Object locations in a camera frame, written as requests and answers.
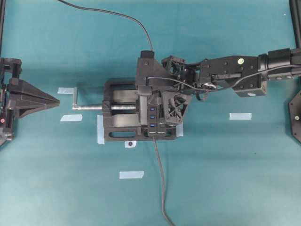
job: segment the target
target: painter's tape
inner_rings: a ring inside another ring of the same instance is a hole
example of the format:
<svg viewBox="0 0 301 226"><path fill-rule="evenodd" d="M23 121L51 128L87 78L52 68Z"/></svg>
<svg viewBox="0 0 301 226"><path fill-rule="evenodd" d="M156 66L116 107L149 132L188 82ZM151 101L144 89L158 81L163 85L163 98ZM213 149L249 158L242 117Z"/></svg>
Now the painter's tape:
<svg viewBox="0 0 301 226"><path fill-rule="evenodd" d="M104 128L102 115L97 115L97 143L104 145Z"/></svg>
<svg viewBox="0 0 301 226"><path fill-rule="evenodd" d="M252 120L252 113L230 113L230 120Z"/></svg>
<svg viewBox="0 0 301 226"><path fill-rule="evenodd" d="M137 145L137 141L136 140L125 141L124 142L124 147L125 148L133 148L133 147L136 147L136 145Z"/></svg>
<svg viewBox="0 0 301 226"><path fill-rule="evenodd" d="M184 129L183 129L183 123L176 126L177 131L177 137L183 137L184 136Z"/></svg>
<svg viewBox="0 0 301 226"><path fill-rule="evenodd" d="M121 171L119 179L141 179L144 176L144 171Z"/></svg>
<svg viewBox="0 0 301 226"><path fill-rule="evenodd" d="M59 87L58 94L73 94L74 88Z"/></svg>
<svg viewBox="0 0 301 226"><path fill-rule="evenodd" d="M83 116L81 114L65 114L61 118L61 121L82 121Z"/></svg>

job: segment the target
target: bolt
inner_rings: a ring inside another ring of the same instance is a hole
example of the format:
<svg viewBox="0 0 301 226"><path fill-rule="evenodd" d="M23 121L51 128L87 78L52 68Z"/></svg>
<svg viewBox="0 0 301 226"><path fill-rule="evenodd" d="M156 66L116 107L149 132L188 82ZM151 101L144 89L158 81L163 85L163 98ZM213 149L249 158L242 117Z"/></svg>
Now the bolt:
<svg viewBox="0 0 301 226"><path fill-rule="evenodd" d="M243 58L238 59L237 63L239 65L242 65L245 62L245 60Z"/></svg>

